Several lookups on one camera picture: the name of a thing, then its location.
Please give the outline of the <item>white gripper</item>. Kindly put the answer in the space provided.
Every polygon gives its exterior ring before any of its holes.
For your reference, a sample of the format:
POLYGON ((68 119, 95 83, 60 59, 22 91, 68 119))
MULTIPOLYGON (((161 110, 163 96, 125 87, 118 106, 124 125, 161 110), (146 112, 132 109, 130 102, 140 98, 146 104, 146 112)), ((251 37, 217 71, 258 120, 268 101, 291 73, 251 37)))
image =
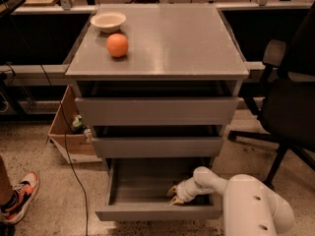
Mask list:
POLYGON ((213 188, 199 185, 193 178, 180 182, 177 187, 172 186, 166 193, 173 197, 169 202, 171 205, 183 205, 194 200, 197 196, 207 195, 214 191, 213 188))

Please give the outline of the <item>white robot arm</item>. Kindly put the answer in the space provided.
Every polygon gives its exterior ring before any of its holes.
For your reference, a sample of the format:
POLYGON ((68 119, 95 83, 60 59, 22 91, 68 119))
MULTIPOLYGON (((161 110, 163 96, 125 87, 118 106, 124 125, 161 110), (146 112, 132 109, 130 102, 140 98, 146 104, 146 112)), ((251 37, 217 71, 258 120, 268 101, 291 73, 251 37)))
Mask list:
POLYGON ((200 166, 191 178, 171 187, 167 195, 172 205, 183 205, 213 192, 222 196, 225 236, 278 236, 294 223, 290 204, 263 182, 246 174, 226 180, 200 166))

